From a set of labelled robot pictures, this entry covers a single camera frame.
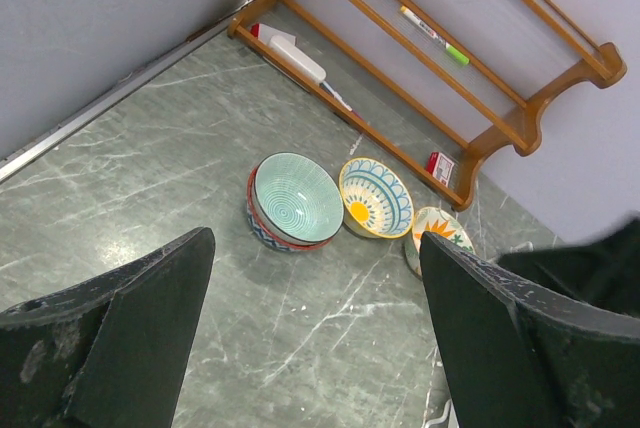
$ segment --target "dish rack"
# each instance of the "dish rack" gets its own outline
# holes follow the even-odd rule
[[[521,156],[527,156],[540,146],[542,138],[540,121],[545,110],[556,97],[582,81],[590,81],[598,88],[607,88],[619,81],[627,70],[624,61],[613,43],[596,44],[551,0],[520,0],[580,57],[577,63],[560,74],[560,76],[541,87],[532,96],[524,98],[472,52],[467,50],[462,43],[451,36],[447,30],[440,26],[424,9],[412,0],[395,0],[395,2],[397,2],[398,6],[404,5],[408,7],[414,14],[432,27],[444,40],[456,47],[459,52],[469,59],[469,64],[464,67],[464,70],[467,70],[467,75],[462,76],[460,74],[461,71],[456,70],[453,66],[454,63],[451,63],[451,60],[447,59],[444,50],[431,42],[427,37],[417,39],[416,37],[408,36],[407,31],[402,29],[402,23],[406,24],[407,21],[398,11],[387,13],[389,10],[385,10],[384,4],[373,4],[367,0],[348,1],[402,45],[451,89],[455,90],[469,105],[489,120],[491,123],[489,128],[471,141],[465,140],[452,127],[444,123],[398,83],[385,75],[379,68],[374,66],[294,0],[255,0],[234,17],[229,25],[228,34],[231,37],[240,38],[244,43],[251,46],[279,69],[303,85],[310,93],[324,101],[330,109],[346,122],[385,148],[390,154],[412,170],[419,179],[444,197],[451,204],[452,208],[457,211],[465,210],[471,205],[478,172],[489,156],[508,145],[513,146]],[[317,84],[306,79],[304,75],[293,68],[285,59],[250,33],[248,28],[250,24],[273,8],[277,2],[283,3],[298,16],[306,20],[328,40],[369,71],[369,73],[376,77],[381,83],[395,92],[396,95],[403,99],[417,113],[430,121],[460,146],[461,156],[459,160],[457,160],[457,179],[452,186],[445,186],[436,180],[421,163],[394,145],[391,140],[383,136],[374,126],[366,123],[346,109],[338,100],[327,94]],[[468,70],[471,70],[475,83],[469,82],[470,77]],[[480,93],[479,90],[475,88],[478,79],[481,80],[485,87],[488,87],[485,91],[489,92],[489,96],[486,92],[484,94]],[[500,100],[500,104],[508,104],[509,111],[507,111],[506,115],[500,116],[492,109],[491,105],[495,103],[493,100],[496,99]]]

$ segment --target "wooden rack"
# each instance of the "wooden rack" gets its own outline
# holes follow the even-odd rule
[[[350,111],[345,109],[336,99],[289,65],[282,57],[260,42],[248,30],[248,26],[257,18],[270,10],[276,2],[281,2],[301,18],[310,23],[327,39],[337,45],[347,55],[367,69],[380,82],[395,92],[416,112],[438,127],[444,134],[457,143],[462,151],[458,160],[457,182],[453,187],[444,186],[437,181],[423,167],[422,163],[414,160],[400,148],[384,137],[373,126],[365,123]],[[620,57],[613,43],[597,45],[589,38],[567,15],[565,15],[551,0],[521,0],[533,13],[561,37],[581,59],[556,79],[542,87],[533,96],[525,99],[512,89],[496,73],[482,63],[462,43],[451,36],[428,13],[411,0],[394,0],[398,5],[405,5],[429,26],[436,30],[447,42],[455,46],[469,58],[467,68],[475,70],[474,75],[481,78],[490,87],[491,96],[482,96],[473,87],[465,86],[464,79],[455,70],[448,69],[439,56],[442,50],[429,49],[428,41],[420,44],[410,39],[392,23],[393,16],[401,16],[397,10],[387,13],[380,8],[381,4],[367,3],[365,0],[348,0],[362,11],[369,19],[382,28],[389,36],[400,43],[407,51],[415,56],[434,74],[455,90],[464,100],[487,118],[491,125],[487,130],[471,141],[466,141],[453,128],[444,123],[427,107],[423,106],[401,86],[391,80],[380,69],[375,67],[361,54],[340,39],[329,28],[314,18],[294,0],[256,0],[239,12],[231,22],[228,34],[242,39],[247,45],[265,56],[278,68],[287,73],[298,83],[305,86],[309,92],[323,100],[341,118],[359,131],[365,133],[373,141],[384,147],[389,153],[410,168],[423,182],[439,192],[453,209],[462,211],[467,209],[473,201],[475,180],[484,161],[493,153],[508,145],[512,145],[521,156],[533,153],[541,142],[540,120],[549,104],[561,93],[577,83],[590,81],[598,88],[607,88],[626,73],[626,65]],[[505,116],[499,116],[492,108],[492,103],[505,103],[512,107]]]

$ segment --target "bowl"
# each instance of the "bowl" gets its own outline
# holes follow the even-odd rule
[[[421,208],[416,213],[411,232],[404,239],[404,254],[409,267],[422,278],[420,243],[425,231],[437,233],[470,253],[475,253],[471,239],[462,225],[446,211],[435,206]]]
[[[347,208],[344,223],[366,238],[400,238],[413,223],[413,202],[398,176],[379,161],[354,158],[338,183]]]
[[[253,200],[253,184],[256,178],[257,171],[258,168],[254,168],[254,170],[251,172],[251,175],[249,175],[249,180],[247,182],[247,221],[249,222],[251,230],[260,239],[260,241],[262,241],[268,247],[273,248],[274,250],[283,251],[285,253],[317,250],[318,248],[321,248],[329,243],[330,239],[322,243],[317,243],[310,246],[298,246],[292,243],[288,243],[287,241],[280,239],[277,235],[271,233],[262,222],[255,210],[255,203]]]
[[[340,191],[316,162],[296,153],[276,153],[258,166],[254,202],[271,233],[295,245],[322,243],[344,217]]]

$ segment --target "gray wall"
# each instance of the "gray wall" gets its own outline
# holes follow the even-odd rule
[[[298,0],[312,14],[395,79],[414,97],[470,139],[488,122],[448,86],[345,0]],[[367,0],[498,113],[511,107],[468,67],[416,38],[395,0]],[[523,96],[530,96],[578,59],[519,0],[415,0]],[[637,133],[640,97],[636,65],[640,9],[635,0],[554,0],[596,41],[614,41],[629,73],[614,87],[573,88],[552,105],[543,122],[543,144],[520,158],[497,153],[484,172],[567,241],[607,228],[640,209]]]
[[[0,159],[242,0],[0,0]]]

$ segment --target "gray marble countertop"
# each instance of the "gray marble countertop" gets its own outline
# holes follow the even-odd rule
[[[389,110],[375,83],[352,76],[323,43],[309,34],[300,46],[326,58],[318,61],[352,106],[426,159],[437,134]],[[402,242],[342,229],[316,252],[263,246],[245,219],[246,179],[277,151],[335,176],[352,156],[374,157],[401,175],[417,207],[442,206],[378,146],[221,35],[0,185],[0,309],[209,226],[213,274],[175,427],[421,426],[429,387],[445,394],[434,386],[435,337]],[[481,256],[554,243],[488,180],[478,188],[459,219]]]

